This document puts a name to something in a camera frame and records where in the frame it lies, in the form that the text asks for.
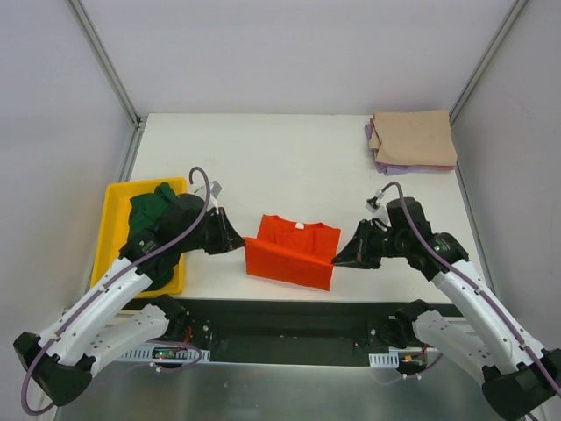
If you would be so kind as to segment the orange t-shirt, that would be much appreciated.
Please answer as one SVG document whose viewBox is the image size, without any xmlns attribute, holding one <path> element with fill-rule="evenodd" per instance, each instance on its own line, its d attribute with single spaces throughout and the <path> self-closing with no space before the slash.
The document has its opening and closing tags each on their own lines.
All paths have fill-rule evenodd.
<svg viewBox="0 0 561 421">
<path fill-rule="evenodd" d="M 255 238 L 245 238 L 246 273 L 306 288 L 330 290 L 341 230 L 265 215 Z"/>
</svg>

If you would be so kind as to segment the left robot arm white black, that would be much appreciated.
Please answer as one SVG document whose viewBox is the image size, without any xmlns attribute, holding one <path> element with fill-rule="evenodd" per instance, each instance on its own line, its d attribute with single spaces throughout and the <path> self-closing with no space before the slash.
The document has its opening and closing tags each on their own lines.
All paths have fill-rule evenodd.
<svg viewBox="0 0 561 421">
<path fill-rule="evenodd" d="M 157 287 L 174 272 L 183 254 L 202 250 L 209 255 L 229 253 L 245 246 L 226 211 L 213 196 L 178 195 L 146 226 L 131 229 L 94 288 L 67 313 L 42 332 L 23 332 L 14 350 L 25 369 L 20 401 L 30 416 L 27 401 L 35 383 L 52 406 L 71 403 L 109 363 L 152 339 L 183 342 L 188 333 L 186 310 L 167 294 L 154 298 L 132 319 L 109 321 L 138 293 Z"/>
</svg>

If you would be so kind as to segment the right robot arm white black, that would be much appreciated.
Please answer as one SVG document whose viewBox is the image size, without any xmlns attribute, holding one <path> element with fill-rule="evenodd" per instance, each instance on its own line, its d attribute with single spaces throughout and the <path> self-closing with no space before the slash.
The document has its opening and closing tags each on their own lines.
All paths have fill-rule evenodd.
<svg viewBox="0 0 561 421">
<path fill-rule="evenodd" d="M 504 420 L 519 420 L 560 389 L 560 352 L 548 350 L 507 311 L 479 278 L 467 251 L 448 232 L 434 233 L 413 197 L 387 203 L 389 224 L 359 222 L 350 242 L 332 259 L 337 267 L 377 269 L 385 258 L 403 258 L 443 292 L 474 331 L 449 323 L 417 299 L 378 330 L 387 346 L 418 342 L 436 348 L 481 387 Z"/>
</svg>

